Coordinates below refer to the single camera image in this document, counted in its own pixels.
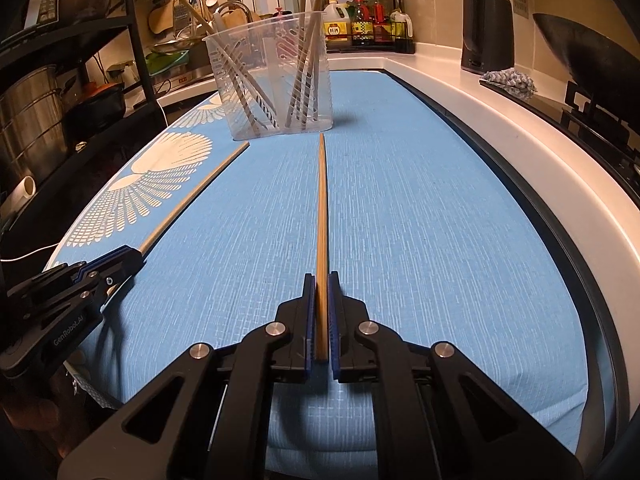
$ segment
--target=black appliance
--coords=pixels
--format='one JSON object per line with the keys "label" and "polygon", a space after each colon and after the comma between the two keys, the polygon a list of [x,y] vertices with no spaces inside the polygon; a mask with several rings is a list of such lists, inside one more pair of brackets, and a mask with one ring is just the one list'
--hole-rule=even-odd
{"label": "black appliance", "polygon": [[463,0],[464,70],[484,74],[514,65],[513,13],[509,0]]}
{"label": "black appliance", "polygon": [[542,96],[523,99],[487,81],[485,86],[523,106],[578,144],[613,177],[640,208],[640,128],[601,108],[590,93],[569,81],[564,103]]}

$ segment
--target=white floral pattern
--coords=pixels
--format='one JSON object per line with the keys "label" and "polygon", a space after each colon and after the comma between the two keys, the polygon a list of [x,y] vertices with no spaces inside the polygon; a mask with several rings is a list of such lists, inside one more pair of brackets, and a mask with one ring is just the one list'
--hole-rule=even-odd
{"label": "white floral pattern", "polygon": [[209,99],[209,104],[203,104],[194,108],[191,112],[184,114],[175,121],[177,128],[193,128],[197,124],[212,123],[218,119],[224,119],[225,113],[222,109],[220,94],[215,94]]}
{"label": "white floral pattern", "polygon": [[84,213],[67,246],[89,245],[135,224],[171,198],[207,159],[211,140],[191,132],[165,132]]}

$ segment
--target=plastic jug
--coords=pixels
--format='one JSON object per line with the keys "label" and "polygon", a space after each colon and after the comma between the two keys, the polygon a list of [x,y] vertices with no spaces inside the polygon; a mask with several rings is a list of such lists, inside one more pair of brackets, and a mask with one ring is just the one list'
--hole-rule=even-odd
{"label": "plastic jug", "polygon": [[322,14],[324,36],[327,48],[340,48],[351,45],[351,19],[345,4],[338,0],[329,0]]}

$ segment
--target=wok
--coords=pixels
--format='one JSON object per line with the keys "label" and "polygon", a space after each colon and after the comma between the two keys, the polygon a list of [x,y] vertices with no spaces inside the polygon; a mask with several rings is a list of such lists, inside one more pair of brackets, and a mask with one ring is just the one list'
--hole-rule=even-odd
{"label": "wok", "polygon": [[551,51],[591,99],[640,124],[640,60],[599,32],[560,16],[534,13]]}

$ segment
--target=stainless steel pot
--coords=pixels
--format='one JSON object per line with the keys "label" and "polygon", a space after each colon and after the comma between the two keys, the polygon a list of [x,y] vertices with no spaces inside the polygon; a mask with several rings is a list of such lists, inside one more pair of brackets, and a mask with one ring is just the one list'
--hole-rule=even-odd
{"label": "stainless steel pot", "polygon": [[55,65],[28,73],[0,96],[0,126],[6,126],[20,111],[57,87]]}
{"label": "stainless steel pot", "polygon": [[55,124],[9,163],[4,184],[12,189],[27,175],[41,183],[65,161],[66,151],[62,123]]}
{"label": "stainless steel pot", "polygon": [[23,108],[2,130],[2,142],[11,157],[23,152],[41,134],[62,120],[62,99],[53,90]]}

